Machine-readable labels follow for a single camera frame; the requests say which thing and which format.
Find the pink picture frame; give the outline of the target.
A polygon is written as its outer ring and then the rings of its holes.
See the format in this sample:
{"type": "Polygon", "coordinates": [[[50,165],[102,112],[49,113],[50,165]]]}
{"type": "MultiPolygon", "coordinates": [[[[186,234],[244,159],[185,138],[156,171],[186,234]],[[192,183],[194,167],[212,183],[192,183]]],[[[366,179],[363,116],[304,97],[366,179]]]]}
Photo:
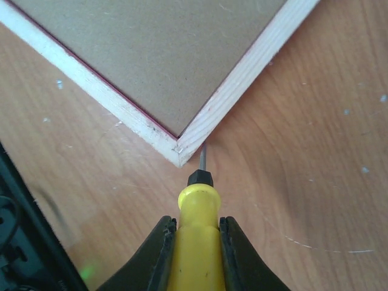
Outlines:
{"type": "Polygon", "coordinates": [[[183,166],[316,1],[2,1],[1,24],[183,166]]]}

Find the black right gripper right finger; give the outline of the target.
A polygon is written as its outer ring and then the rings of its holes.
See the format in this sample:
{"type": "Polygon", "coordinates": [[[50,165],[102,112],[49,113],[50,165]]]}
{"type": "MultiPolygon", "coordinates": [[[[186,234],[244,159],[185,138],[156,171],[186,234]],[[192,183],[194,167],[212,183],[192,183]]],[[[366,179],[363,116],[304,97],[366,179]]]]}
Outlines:
{"type": "Polygon", "coordinates": [[[219,220],[226,290],[289,290],[267,266],[232,216],[219,220]]]}

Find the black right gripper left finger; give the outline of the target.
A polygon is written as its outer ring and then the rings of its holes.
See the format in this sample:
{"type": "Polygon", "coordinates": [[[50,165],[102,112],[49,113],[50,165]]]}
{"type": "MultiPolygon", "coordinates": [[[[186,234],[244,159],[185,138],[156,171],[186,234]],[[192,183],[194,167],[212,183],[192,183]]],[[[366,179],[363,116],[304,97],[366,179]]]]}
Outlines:
{"type": "Polygon", "coordinates": [[[176,219],[163,216],[135,254],[98,290],[167,290],[176,219]]]}

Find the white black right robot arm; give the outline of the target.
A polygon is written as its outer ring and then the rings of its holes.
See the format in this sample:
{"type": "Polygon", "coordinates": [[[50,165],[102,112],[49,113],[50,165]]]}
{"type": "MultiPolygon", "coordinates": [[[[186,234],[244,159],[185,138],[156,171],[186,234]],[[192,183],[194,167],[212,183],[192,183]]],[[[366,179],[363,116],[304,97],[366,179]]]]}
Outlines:
{"type": "MultiPolygon", "coordinates": [[[[199,167],[178,196],[179,218],[163,216],[101,290],[286,290],[235,218],[219,217],[221,199],[199,167]]],[[[1,150],[1,289],[85,290],[48,221],[1,150]]]]}

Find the yellow handled screwdriver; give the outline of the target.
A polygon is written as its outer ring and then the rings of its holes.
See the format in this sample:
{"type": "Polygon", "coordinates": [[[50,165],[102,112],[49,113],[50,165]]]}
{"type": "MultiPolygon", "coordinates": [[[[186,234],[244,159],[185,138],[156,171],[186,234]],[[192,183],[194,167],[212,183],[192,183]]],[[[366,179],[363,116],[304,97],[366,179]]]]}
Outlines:
{"type": "Polygon", "coordinates": [[[199,169],[178,196],[180,210],[167,290],[225,290],[219,230],[221,198],[206,170],[206,146],[199,169]]]}

